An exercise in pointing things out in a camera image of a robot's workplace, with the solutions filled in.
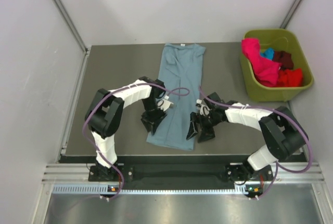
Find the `light blue t shirt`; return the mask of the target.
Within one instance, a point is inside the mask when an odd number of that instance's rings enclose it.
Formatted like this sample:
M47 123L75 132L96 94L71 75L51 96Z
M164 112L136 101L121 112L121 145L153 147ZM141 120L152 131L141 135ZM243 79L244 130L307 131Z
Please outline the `light blue t shirt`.
M158 79L166 89L173 106L155 134L147 136L147 142L160 147L191 151L194 138L186 139L190 127L190 114L197 110L200 97L203 56L206 48L198 44L165 44L162 51Z

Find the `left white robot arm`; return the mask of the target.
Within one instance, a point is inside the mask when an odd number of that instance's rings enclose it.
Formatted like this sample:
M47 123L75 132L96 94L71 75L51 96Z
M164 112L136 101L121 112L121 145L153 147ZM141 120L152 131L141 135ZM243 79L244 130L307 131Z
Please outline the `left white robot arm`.
M90 169L89 181L113 181L121 178L115 166L117 155L114 138L123 110L141 101L145 109L141 122L145 129L154 135L169 108L162 99L164 95L164 82L146 76L119 89L97 91L84 123L84 128L88 128L92 133L97 153L96 164Z

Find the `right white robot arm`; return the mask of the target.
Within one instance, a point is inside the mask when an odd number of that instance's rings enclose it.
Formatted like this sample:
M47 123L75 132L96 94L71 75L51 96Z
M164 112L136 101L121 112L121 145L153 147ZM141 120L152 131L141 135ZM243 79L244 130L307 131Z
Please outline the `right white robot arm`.
M199 142L215 137L214 127L222 122L240 124L260 131L265 144L239 165L242 180L255 180L262 170L293 155L309 138L287 107L266 109L237 101L224 102L217 93L196 102L190 114L186 138L198 136Z

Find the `pink t shirt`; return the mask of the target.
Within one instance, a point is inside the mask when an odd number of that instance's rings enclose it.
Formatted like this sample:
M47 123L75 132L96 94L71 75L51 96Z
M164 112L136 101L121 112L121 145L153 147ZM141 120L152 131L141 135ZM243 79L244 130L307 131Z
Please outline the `pink t shirt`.
M281 64L261 56L260 42L256 38L241 41L242 54L250 61L257 81L266 87L275 87Z

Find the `cyan t shirt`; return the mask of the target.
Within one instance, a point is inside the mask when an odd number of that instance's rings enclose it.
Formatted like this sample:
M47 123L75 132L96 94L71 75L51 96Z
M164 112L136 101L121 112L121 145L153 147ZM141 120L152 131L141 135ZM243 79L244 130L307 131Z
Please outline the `cyan t shirt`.
M274 59L274 53L275 53L274 49L268 48L264 52L261 52L260 55L261 57L272 61Z

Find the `red t shirt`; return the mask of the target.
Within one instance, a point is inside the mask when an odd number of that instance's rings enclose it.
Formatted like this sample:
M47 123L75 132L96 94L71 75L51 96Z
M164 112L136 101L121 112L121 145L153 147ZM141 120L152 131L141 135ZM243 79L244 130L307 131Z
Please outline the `red t shirt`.
M303 85L303 72L301 69L279 70L276 87L301 87Z

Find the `dark maroon t shirt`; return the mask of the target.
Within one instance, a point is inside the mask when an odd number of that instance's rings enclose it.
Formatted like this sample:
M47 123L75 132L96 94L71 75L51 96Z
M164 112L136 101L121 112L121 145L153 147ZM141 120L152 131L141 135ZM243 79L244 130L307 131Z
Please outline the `dark maroon t shirt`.
M285 51L274 51L273 61L280 63L281 70L293 70L294 68L291 54Z

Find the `olive green plastic bin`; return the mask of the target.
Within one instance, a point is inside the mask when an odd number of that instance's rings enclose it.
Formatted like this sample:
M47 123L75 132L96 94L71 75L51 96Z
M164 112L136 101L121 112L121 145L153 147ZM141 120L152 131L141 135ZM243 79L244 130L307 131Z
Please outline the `olive green plastic bin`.
M242 54L240 65L244 78L245 88L249 98L255 102L287 102L301 92L310 88L314 82L313 75L301 44L296 35L285 29L256 29L244 34L245 38L256 38L260 42L260 52L268 48L274 51L285 51L291 54L295 69L303 72L303 85L301 87L266 87L260 84L254 76L250 61Z

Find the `aluminium front rail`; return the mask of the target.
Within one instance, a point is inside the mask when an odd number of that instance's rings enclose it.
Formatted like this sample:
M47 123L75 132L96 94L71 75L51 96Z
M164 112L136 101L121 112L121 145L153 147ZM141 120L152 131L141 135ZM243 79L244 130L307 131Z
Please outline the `aluminium front rail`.
M48 164L42 183L58 184L88 184L88 167L90 164ZM322 183L324 176L318 163L304 173L290 173L282 168L278 169L276 183Z

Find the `left aluminium corner post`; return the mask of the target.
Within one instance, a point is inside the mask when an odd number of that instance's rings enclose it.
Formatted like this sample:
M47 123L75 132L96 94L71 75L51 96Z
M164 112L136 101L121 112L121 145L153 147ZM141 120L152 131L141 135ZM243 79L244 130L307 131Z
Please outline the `left aluminium corner post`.
M62 0L52 0L53 3L55 4L57 10L59 11L62 19L64 20L66 26L68 27L69 31L73 35L76 43L80 47L80 49L84 52L88 52L88 47L85 45L83 39L81 38L74 22L72 21L68 11L66 10L66 7L64 6Z

